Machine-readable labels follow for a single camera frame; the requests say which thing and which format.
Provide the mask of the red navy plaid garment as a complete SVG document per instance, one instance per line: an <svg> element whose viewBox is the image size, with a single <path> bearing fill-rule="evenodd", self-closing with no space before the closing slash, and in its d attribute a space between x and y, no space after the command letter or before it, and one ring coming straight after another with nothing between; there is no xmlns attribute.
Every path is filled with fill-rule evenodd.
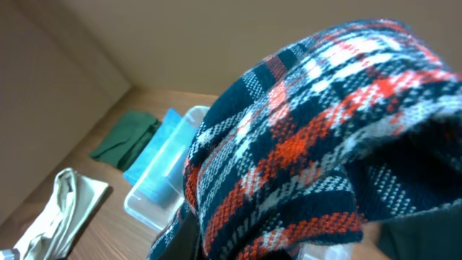
<svg viewBox="0 0 462 260"><path fill-rule="evenodd" d="M404 24L366 19L266 57L204 116L184 202L189 259L293 259L304 243L362 240L368 222L461 205L461 75Z"/></svg>

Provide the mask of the black garment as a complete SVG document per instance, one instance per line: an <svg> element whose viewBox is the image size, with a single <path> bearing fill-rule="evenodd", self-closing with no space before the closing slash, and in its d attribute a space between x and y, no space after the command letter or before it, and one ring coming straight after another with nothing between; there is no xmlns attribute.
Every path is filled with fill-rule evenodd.
<svg viewBox="0 0 462 260"><path fill-rule="evenodd" d="M386 222L378 248L390 259L461 260L461 208Z"/></svg>

